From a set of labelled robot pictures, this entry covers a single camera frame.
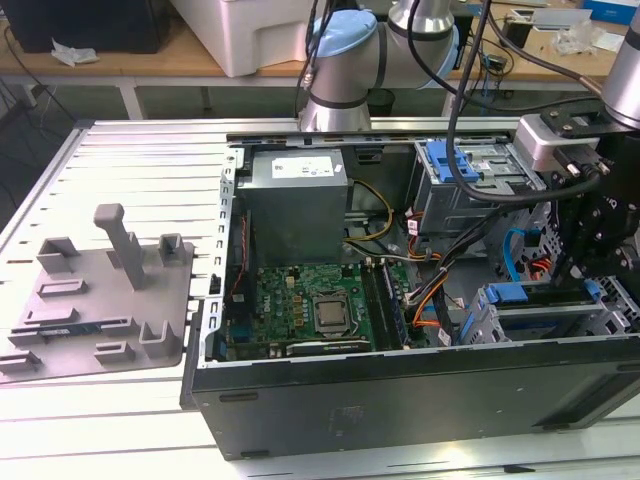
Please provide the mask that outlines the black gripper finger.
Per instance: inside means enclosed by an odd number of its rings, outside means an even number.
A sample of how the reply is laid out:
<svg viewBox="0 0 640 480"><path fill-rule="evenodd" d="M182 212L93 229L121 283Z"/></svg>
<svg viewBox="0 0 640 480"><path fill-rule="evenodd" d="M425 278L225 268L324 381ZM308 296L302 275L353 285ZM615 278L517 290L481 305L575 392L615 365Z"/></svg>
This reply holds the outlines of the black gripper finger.
<svg viewBox="0 0 640 480"><path fill-rule="evenodd" d="M565 287L576 284L580 278L596 278L606 274L601 232L605 218L601 196L581 196L558 201L558 237L561 252L555 262L552 284Z"/></svg>
<svg viewBox="0 0 640 480"><path fill-rule="evenodd" d="M639 275L639 254L630 241L639 227L639 216L605 215L596 223L581 259L583 271L591 277Z"/></svg>

